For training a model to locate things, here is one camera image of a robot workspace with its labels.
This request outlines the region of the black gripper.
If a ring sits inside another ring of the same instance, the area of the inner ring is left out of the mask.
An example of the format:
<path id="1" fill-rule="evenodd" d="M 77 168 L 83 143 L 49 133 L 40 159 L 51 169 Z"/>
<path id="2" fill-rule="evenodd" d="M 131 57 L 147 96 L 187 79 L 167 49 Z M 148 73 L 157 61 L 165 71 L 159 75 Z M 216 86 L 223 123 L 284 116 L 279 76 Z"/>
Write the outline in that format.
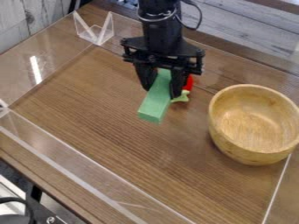
<path id="1" fill-rule="evenodd" d="M 143 37 L 123 38 L 120 45 L 124 48 L 123 60 L 135 64 L 135 71 L 143 89 L 148 91 L 155 83 L 156 68 L 169 69 L 172 77 L 169 94 L 172 99 L 177 98 L 181 95 L 189 74 L 201 75 L 203 73 L 204 50 L 184 39 L 177 42 L 169 52 L 149 50 Z"/>

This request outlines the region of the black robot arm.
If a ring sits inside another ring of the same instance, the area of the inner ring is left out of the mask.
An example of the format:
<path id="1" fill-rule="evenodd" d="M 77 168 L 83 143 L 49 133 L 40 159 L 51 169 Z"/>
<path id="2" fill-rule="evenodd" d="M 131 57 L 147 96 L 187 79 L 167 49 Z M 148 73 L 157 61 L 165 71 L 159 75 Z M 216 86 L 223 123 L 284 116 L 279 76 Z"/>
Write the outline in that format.
<path id="1" fill-rule="evenodd" d="M 181 3 L 199 12 L 195 26 L 183 23 Z M 192 0 L 137 0 L 136 15 L 143 35 L 120 40 L 123 60 L 133 64 L 145 91 L 155 83 L 157 69 L 171 72 L 169 96 L 173 99 L 181 95 L 189 75 L 203 72 L 205 52 L 183 37 L 183 27 L 192 31 L 199 29 L 201 9 Z"/>

